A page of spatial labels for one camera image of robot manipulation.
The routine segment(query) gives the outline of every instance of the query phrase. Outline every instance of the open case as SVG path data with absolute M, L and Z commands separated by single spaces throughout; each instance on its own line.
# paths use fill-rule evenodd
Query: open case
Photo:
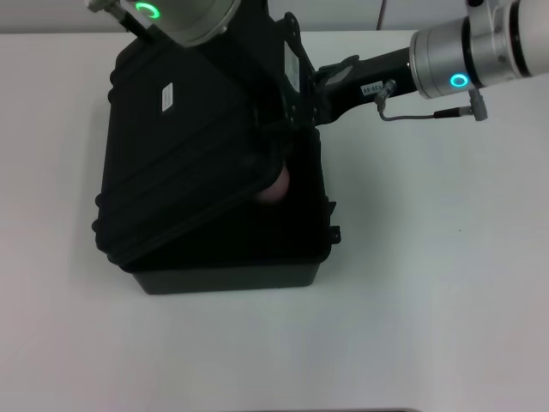
M 288 18 L 274 23 L 281 33 Z M 111 76 L 97 246 L 148 294 L 310 285 L 341 241 L 318 131 L 266 131 L 238 84 L 201 53 L 149 31 L 154 40 L 129 45 Z M 301 62 L 305 101 L 315 72 L 291 37 L 281 46 Z M 258 203 L 285 165 L 286 197 Z

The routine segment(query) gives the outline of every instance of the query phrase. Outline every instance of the white wall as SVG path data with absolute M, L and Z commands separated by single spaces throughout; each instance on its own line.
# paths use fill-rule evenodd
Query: white wall
M 382 0 L 270 0 L 274 18 L 292 11 L 302 30 L 375 30 Z M 0 0 L 0 33 L 117 32 L 107 14 L 83 0 Z
M 417 30 L 466 14 L 465 0 L 386 0 L 382 30 Z

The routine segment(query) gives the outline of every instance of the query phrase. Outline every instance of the case lid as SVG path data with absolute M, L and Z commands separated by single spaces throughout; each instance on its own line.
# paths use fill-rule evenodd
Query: case lid
M 248 97 L 192 49 L 136 40 L 117 60 L 103 185 L 93 224 L 128 264 L 250 200 L 279 176 Z

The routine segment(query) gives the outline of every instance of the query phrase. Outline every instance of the sticker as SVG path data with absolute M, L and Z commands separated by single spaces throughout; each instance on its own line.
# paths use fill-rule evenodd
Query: sticker
M 173 106 L 173 83 L 168 84 L 162 90 L 162 112 Z
M 287 42 L 284 42 L 284 65 L 288 81 L 296 92 L 301 93 L 299 59 Z
M 383 88 L 383 82 L 375 82 L 366 84 L 365 86 L 362 86 L 362 94 L 364 96 L 367 96 L 369 94 L 376 94 L 381 92 L 381 89 Z

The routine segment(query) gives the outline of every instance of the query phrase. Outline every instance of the green led ring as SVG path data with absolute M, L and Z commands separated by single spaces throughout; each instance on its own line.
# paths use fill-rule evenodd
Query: green led ring
M 160 17 L 160 11 L 155 8 L 152 4 L 149 3 L 136 3 L 137 11 L 147 10 L 151 14 L 148 16 L 149 19 L 158 19 Z

